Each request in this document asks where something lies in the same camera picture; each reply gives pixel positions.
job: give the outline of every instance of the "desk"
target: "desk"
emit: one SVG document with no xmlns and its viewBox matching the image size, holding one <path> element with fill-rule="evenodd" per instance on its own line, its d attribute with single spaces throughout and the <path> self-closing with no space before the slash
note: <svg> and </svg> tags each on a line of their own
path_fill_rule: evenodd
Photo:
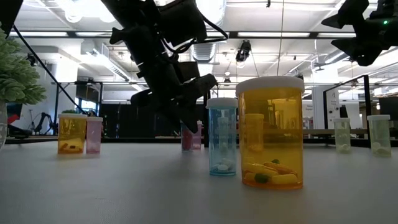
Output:
<svg viewBox="0 0 398 224">
<path fill-rule="evenodd" d="M 305 147 L 304 188 L 255 189 L 208 175 L 208 152 L 179 144 L 103 144 L 58 156 L 56 142 L 0 152 L 0 223 L 396 223 L 398 153 Z"/>
</svg>

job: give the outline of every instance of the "green leaves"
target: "green leaves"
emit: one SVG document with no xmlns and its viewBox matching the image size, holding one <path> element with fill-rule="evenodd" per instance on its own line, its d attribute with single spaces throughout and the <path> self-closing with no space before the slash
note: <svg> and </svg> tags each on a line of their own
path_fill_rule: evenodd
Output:
<svg viewBox="0 0 398 224">
<path fill-rule="evenodd" d="M 30 62 L 16 55 L 20 49 L 18 42 L 6 40 L 0 29 L 0 101 L 34 105 L 46 99 L 45 88 L 36 85 L 40 75 Z"/>
</svg>

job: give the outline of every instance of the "table surface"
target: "table surface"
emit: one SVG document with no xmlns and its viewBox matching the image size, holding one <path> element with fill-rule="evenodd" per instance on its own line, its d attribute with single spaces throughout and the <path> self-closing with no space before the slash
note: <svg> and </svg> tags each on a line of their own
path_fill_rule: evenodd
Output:
<svg viewBox="0 0 398 224">
<path fill-rule="evenodd" d="M 103 144 L 58 156 L 56 142 L 0 152 L 0 223 L 397 223 L 398 153 L 305 146 L 304 188 L 262 190 L 208 174 L 208 151 Z"/>
</svg>

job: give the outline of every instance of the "white table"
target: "white table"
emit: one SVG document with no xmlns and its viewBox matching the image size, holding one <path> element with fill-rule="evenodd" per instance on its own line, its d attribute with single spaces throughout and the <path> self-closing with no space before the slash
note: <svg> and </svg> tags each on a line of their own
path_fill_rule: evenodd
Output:
<svg viewBox="0 0 398 224">
<path fill-rule="evenodd" d="M 261 190 L 208 174 L 208 153 L 178 144 L 103 144 L 58 156 L 56 142 L 0 152 L 0 223 L 398 222 L 398 154 L 306 146 L 304 188 Z"/>
</svg>

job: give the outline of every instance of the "ceiling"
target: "ceiling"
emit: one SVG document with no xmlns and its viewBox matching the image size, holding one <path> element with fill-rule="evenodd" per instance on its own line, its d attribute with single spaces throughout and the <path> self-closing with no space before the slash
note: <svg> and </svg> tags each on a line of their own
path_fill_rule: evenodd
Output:
<svg viewBox="0 0 398 224">
<path fill-rule="evenodd" d="M 121 28 L 117 22 L 106 23 L 97 17 L 84 17 L 76 23 L 68 22 L 65 12 L 58 7 L 59 0 L 25 0 L 17 17 L 16 26 L 19 30 L 64 30 L 64 31 L 109 31 L 113 27 Z M 158 0 L 158 4 L 165 4 L 169 0 Z M 266 7 L 266 1 L 256 0 L 227 0 L 222 29 L 226 32 L 352 32 L 352 27 L 346 26 L 343 30 L 336 30 L 321 25 L 321 21 L 336 14 L 342 0 L 272 0 L 270 8 Z M 377 0 L 370 0 L 371 5 L 364 13 L 368 17 L 375 10 Z M 83 41 L 91 41 L 100 47 L 105 44 L 109 48 L 109 57 L 129 74 L 139 71 L 138 66 L 129 59 L 129 52 L 124 44 L 110 45 L 108 38 L 86 39 L 35 39 L 29 38 L 31 45 L 56 46 L 77 58 L 80 65 L 80 76 L 90 76 L 98 81 L 120 81 L 108 68 L 101 63 L 95 63 L 80 49 Z M 229 39 L 216 45 L 216 56 L 211 65 L 199 65 L 201 71 L 212 73 L 220 82 L 225 73 L 229 72 L 234 82 L 241 82 L 253 77 L 271 75 L 293 75 L 291 72 L 298 67 L 306 82 L 312 81 L 313 73 L 317 72 L 311 61 L 322 58 L 337 49 L 330 44 L 328 39 L 255 39 L 248 38 L 252 45 L 252 54 L 246 60 L 243 68 L 238 68 L 235 62 L 237 48 L 242 39 Z M 385 51 L 373 65 L 359 67 L 356 63 L 340 61 L 333 64 L 338 71 L 337 82 L 348 80 L 365 73 L 371 74 L 371 82 L 380 82 L 388 79 L 393 82 L 398 74 L 395 66 L 395 58 L 398 51 L 395 48 Z M 181 61 L 191 60 L 189 54 L 181 54 Z"/>
</svg>

